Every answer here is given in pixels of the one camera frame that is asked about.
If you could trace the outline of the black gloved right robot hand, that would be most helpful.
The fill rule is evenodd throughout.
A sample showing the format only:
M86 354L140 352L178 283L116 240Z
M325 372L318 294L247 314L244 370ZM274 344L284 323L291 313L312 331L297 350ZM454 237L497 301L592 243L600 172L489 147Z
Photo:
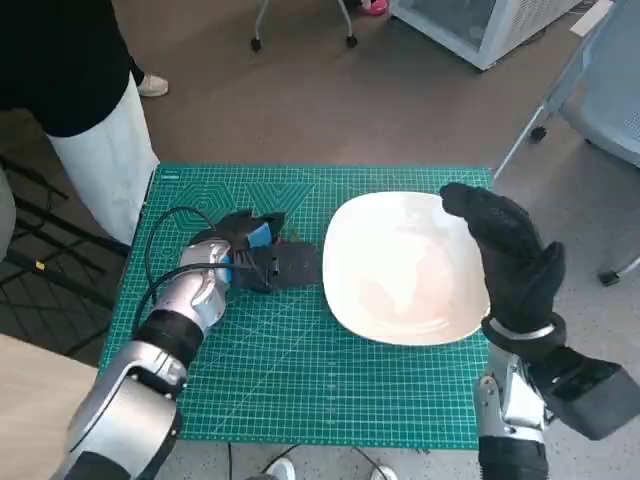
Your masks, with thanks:
M529 213L505 196L461 183L445 185L440 196L480 249L491 316L518 334L549 325L566 272L564 245L544 245Z

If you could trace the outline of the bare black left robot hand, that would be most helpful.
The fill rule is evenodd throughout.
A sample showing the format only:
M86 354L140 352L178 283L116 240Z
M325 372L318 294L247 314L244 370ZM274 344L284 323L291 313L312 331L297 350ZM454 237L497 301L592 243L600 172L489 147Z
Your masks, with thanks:
M215 225L217 237L231 244L230 261L238 268L232 285L259 293L313 285L319 282L316 247L305 241L285 240L281 211L255 216L239 210Z

